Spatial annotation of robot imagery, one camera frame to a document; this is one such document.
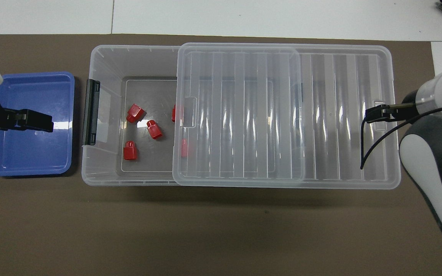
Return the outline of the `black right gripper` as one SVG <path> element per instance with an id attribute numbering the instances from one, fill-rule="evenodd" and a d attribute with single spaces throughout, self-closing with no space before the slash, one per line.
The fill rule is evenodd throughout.
<path id="1" fill-rule="evenodd" d="M 419 115 L 416 108 L 416 95 L 418 90 L 410 92 L 403 99 L 401 104 L 394 105 L 376 105 L 365 110 L 365 122 L 391 122 L 393 119 L 402 119 L 402 117 L 415 117 Z"/>

